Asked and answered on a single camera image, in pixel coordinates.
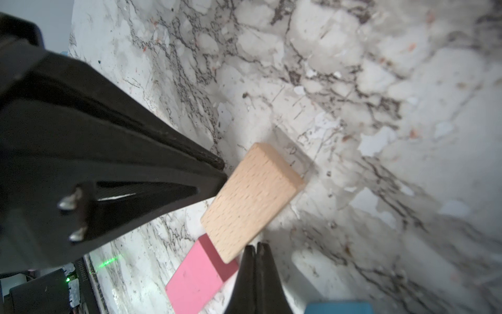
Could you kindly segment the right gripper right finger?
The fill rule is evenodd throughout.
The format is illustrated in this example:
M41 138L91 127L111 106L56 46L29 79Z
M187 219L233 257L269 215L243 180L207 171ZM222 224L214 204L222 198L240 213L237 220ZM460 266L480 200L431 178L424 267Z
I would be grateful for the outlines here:
M256 313L293 314L268 243L258 243L256 252Z

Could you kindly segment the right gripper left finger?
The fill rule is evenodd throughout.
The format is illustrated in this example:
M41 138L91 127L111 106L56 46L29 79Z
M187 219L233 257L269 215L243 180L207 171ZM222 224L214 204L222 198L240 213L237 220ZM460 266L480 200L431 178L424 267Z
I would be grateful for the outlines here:
M256 312L255 256L255 247L247 245L244 248L233 292L224 312L225 314L254 314Z

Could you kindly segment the blue block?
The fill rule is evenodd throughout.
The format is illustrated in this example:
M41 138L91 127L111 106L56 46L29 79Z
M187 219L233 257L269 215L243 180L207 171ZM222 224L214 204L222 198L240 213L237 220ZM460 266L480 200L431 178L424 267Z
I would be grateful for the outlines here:
M337 301L309 303L304 314L374 314L369 302Z

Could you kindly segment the natural wood block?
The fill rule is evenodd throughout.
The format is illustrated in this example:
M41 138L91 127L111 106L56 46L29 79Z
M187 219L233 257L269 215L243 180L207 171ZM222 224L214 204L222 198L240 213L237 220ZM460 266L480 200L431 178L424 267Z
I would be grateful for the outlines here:
M201 217L226 264L235 259L305 187L268 143L255 143Z

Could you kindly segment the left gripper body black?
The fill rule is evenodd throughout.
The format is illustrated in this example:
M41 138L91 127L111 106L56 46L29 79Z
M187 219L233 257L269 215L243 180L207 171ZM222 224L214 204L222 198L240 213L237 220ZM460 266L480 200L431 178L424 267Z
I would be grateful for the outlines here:
M94 70L1 15L1 271L57 265L94 239Z

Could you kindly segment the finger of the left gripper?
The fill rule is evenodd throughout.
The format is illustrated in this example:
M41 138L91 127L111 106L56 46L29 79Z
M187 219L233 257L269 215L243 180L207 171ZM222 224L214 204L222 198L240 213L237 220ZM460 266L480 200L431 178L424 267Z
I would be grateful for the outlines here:
M56 96L58 105L70 105L96 118L135 131L168 145L217 170L224 161L201 145L171 128L92 66L52 52L31 51L23 55L31 79L47 84L35 95L47 100Z
M94 181L94 239L72 247L73 260L161 215L215 196L226 182L224 172L205 162L104 120L93 118L91 134L94 159L85 167Z

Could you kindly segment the pink block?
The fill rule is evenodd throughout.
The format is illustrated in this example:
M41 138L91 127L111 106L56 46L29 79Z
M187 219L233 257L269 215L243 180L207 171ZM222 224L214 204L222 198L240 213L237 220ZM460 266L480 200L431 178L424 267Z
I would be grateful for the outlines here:
M174 312L199 313L238 269L236 260L222 260L208 235L199 237L165 287Z

